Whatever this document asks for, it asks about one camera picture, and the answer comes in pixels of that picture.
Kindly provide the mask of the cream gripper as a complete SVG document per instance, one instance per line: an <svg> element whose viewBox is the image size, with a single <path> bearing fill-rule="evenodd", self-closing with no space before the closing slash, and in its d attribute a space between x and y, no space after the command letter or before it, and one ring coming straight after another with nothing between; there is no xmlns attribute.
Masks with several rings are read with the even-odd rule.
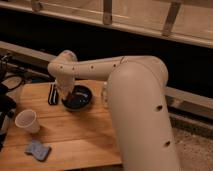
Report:
<svg viewBox="0 0 213 171"><path fill-rule="evenodd" d="M65 100L67 96L73 91L75 86L75 79L74 78L57 78L55 80L55 84L57 90L59 92L60 98Z"/></svg>

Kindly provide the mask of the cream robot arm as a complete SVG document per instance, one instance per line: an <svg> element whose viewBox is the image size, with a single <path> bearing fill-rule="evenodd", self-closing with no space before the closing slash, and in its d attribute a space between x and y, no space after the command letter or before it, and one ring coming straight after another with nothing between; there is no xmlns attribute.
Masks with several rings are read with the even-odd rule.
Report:
<svg viewBox="0 0 213 171"><path fill-rule="evenodd" d="M77 78L107 83L124 171L181 171L165 99L168 70L161 59L119 56L79 62L65 50L48 64L48 72L63 98Z"/></svg>

